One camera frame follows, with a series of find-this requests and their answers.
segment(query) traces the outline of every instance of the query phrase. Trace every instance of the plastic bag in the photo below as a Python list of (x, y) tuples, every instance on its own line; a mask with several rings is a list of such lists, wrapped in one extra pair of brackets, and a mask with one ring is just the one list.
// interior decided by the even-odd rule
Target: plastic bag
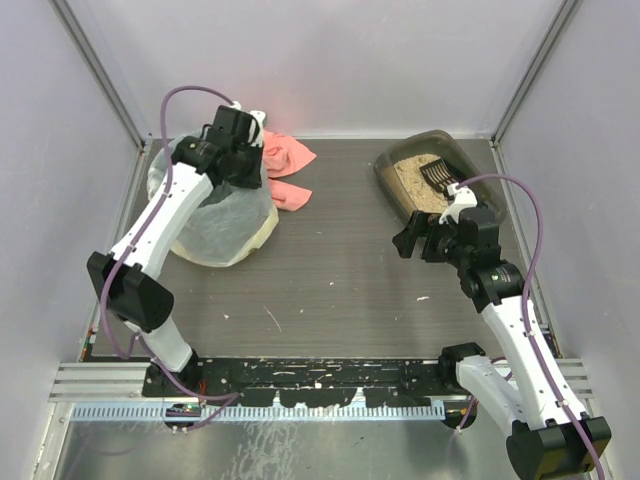
[[(173, 148), (192, 132), (173, 140)], [(156, 193), (167, 171), (164, 149), (149, 167), (147, 194)], [(267, 181), (267, 170), (260, 169), (262, 186), (256, 190), (233, 187), (223, 182), (214, 188), (193, 212), (178, 235), (171, 251), (191, 262), (207, 267), (228, 267), (260, 248), (278, 223)]]

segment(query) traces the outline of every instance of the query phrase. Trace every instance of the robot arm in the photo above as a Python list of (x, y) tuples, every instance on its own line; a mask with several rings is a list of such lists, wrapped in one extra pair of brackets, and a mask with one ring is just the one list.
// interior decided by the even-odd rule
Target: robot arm
[[(393, 239), (401, 257), (409, 258), (418, 237), (426, 237), (422, 259), (447, 262), (458, 272), (469, 297), (498, 339), (517, 389), (496, 371), (475, 343), (442, 350), (439, 375), (445, 384), (473, 394), (505, 435), (509, 458), (523, 479), (557, 478), (592, 468), (586, 448), (564, 407), (580, 420), (598, 455), (611, 438), (604, 418), (589, 415), (564, 379), (527, 301), (530, 331), (524, 326), (524, 279), (518, 268), (500, 258), (499, 223), (491, 210), (478, 206), (474, 193), (458, 184), (447, 188), (449, 206), (442, 215), (416, 211)], [(542, 357), (562, 389), (559, 404), (532, 348), (540, 339)]]
[[(147, 228), (128, 255), (108, 292), (108, 309), (145, 343), (187, 388), (199, 381), (197, 354), (178, 331), (171, 310), (173, 295), (157, 282), (169, 248), (191, 214), (222, 182), (242, 188), (261, 186), (263, 112), (240, 110), (240, 105), (219, 107), (205, 138), (187, 136), (172, 154), (173, 180), (167, 177), (130, 231), (108, 255), (94, 252), (87, 263), (98, 296), (117, 260), (131, 250), (131, 239)], [(164, 204), (154, 217), (163, 197)]]

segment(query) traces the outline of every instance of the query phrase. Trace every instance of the litter box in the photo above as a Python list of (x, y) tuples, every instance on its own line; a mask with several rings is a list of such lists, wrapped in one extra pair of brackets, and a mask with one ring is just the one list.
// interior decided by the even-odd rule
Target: litter box
[[(382, 188), (407, 221), (414, 210), (442, 213), (447, 207), (444, 195), (431, 187), (420, 167), (444, 160), (457, 180), (479, 175), (466, 153), (448, 133), (432, 130), (402, 140), (385, 150), (376, 160), (374, 170)], [(499, 222), (507, 214), (504, 201), (484, 181), (470, 185), (479, 204), (490, 207)]]

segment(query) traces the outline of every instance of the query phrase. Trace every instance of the folded cloth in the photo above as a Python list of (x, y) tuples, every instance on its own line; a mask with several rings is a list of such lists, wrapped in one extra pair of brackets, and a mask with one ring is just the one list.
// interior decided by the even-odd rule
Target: folded cloth
[(267, 169), (271, 197), (276, 207), (293, 212), (309, 201), (311, 190), (272, 179), (291, 175), (306, 167), (314, 158), (316, 154), (295, 138), (265, 130), (262, 161)]

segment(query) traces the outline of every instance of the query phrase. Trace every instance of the scratch mark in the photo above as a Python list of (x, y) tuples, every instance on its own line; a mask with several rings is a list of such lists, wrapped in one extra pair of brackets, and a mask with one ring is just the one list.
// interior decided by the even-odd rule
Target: scratch mark
[(262, 308), (264, 308), (265, 312), (267, 312), (269, 314), (269, 316), (273, 319), (274, 323), (276, 324), (276, 327), (278, 327), (278, 330), (280, 330), (280, 333), (282, 333), (282, 329), (280, 328), (280, 324), (276, 320), (276, 317), (273, 316), (273, 313), (271, 313), (269, 311), (269, 309), (267, 307), (265, 307), (264, 305), (262, 306)]

